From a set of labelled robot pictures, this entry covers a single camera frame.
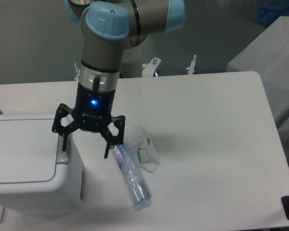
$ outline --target container lid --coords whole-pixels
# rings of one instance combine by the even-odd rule
[[[52,124],[49,118],[0,120],[0,184],[54,177],[58,134]]]

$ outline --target robotic arm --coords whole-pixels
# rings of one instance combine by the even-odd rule
[[[52,131],[64,138],[62,151],[70,133],[77,129],[100,133],[109,149],[122,144],[125,116],[112,117],[119,68],[126,39],[180,27],[185,20],[184,0],[132,0],[112,4],[103,1],[66,0],[70,13],[81,18],[84,45],[74,109],[60,104]],[[72,115],[66,127],[61,119]],[[118,134],[108,125],[114,123]]]

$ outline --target clear plastic bottle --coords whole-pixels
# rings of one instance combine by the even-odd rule
[[[135,208],[140,209],[148,206],[152,195],[128,145],[125,143],[116,145],[113,154]]]

